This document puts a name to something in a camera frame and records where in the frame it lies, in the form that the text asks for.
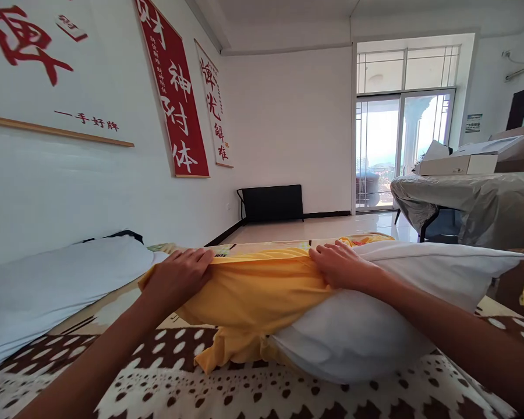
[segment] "mattress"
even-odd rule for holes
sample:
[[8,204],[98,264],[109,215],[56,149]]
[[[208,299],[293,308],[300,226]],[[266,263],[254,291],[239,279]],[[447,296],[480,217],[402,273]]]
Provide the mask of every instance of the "mattress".
[[[373,235],[348,236],[364,244]],[[335,239],[213,247],[219,257],[271,248],[308,249]],[[174,244],[152,251],[179,248]],[[139,296],[136,281],[70,317],[0,365],[0,418],[11,418],[75,361]],[[524,344],[524,318],[485,297],[476,316]],[[336,385],[265,361],[217,368],[206,376],[194,356],[216,329],[169,316],[121,369],[97,418],[507,418],[514,411],[438,350],[394,374]]]

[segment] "doorway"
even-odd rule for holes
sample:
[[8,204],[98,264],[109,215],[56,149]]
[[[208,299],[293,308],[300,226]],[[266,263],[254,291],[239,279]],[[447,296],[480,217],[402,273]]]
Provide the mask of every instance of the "doorway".
[[452,88],[357,98],[357,212],[394,209],[390,182],[410,173],[432,141],[448,144],[454,94]]

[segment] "tiled floor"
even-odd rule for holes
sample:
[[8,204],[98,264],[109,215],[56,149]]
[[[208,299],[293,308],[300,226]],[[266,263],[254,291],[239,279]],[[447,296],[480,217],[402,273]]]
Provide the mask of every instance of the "tiled floor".
[[357,214],[352,216],[312,218],[302,221],[254,223],[241,227],[223,243],[257,243],[280,240],[327,239],[357,233],[380,232],[397,240],[417,242],[417,231],[400,215],[394,225],[396,212]]

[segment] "gray plastic cover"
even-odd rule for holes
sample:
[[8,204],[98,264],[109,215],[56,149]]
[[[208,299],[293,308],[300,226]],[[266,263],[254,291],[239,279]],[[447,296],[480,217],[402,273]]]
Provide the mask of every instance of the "gray plastic cover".
[[524,172],[395,178],[390,190],[421,231],[438,206],[460,210],[458,243],[495,249],[524,247]]

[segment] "black radiator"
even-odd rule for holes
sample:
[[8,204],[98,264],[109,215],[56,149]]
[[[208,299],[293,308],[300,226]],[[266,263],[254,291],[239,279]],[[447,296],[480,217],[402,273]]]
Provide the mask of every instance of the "black radiator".
[[241,202],[240,218],[246,222],[303,219],[301,185],[243,188],[237,189],[237,195]]

